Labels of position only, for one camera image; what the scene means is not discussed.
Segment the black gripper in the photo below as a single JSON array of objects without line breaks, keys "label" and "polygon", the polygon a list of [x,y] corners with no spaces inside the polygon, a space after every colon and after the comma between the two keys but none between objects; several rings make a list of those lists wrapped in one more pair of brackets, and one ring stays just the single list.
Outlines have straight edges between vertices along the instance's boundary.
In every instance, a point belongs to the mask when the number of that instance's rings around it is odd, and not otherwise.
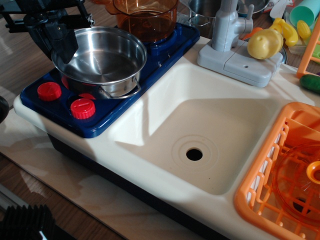
[{"label": "black gripper", "polygon": [[84,3],[84,0],[10,0],[0,5],[0,14],[10,33],[28,31],[50,61],[55,54],[68,64],[78,49],[73,29],[95,24]]}]

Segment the black ribbed robot base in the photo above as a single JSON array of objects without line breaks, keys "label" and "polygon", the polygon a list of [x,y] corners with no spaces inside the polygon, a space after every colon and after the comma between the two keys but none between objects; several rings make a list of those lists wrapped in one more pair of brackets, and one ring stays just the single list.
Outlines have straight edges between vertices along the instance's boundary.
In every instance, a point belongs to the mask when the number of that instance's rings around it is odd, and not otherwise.
[{"label": "black ribbed robot base", "polygon": [[2,240],[73,240],[46,205],[9,206],[0,222]]}]

